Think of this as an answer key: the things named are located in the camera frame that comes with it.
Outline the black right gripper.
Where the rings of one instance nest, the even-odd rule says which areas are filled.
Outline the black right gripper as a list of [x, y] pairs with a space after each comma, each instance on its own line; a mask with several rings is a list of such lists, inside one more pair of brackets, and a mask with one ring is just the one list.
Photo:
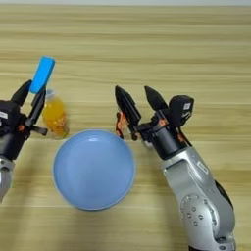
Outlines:
[[159, 92], [150, 86], [144, 86], [146, 98], [151, 108], [157, 111], [151, 121], [139, 125], [141, 115], [136, 108], [135, 102], [130, 94], [120, 86], [115, 87], [117, 104], [125, 115], [130, 127], [132, 139], [137, 139], [137, 134], [145, 142], [151, 143], [162, 160], [167, 160], [188, 146], [188, 143], [179, 132], [172, 127], [162, 109], [167, 109], [168, 104]]

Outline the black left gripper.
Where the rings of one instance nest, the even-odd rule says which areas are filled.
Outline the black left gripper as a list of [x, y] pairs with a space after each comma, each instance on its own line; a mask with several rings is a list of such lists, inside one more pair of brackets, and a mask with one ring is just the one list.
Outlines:
[[[31, 80], [26, 81], [13, 94], [11, 101], [21, 107], [28, 96], [30, 86]], [[43, 136], [47, 134], [47, 128], [35, 125], [44, 107], [45, 95], [46, 87], [43, 86], [31, 103], [32, 109], [25, 121], [25, 125], [18, 125], [13, 131], [0, 128], [0, 156], [14, 161], [17, 159], [25, 141], [29, 139], [33, 131]]]

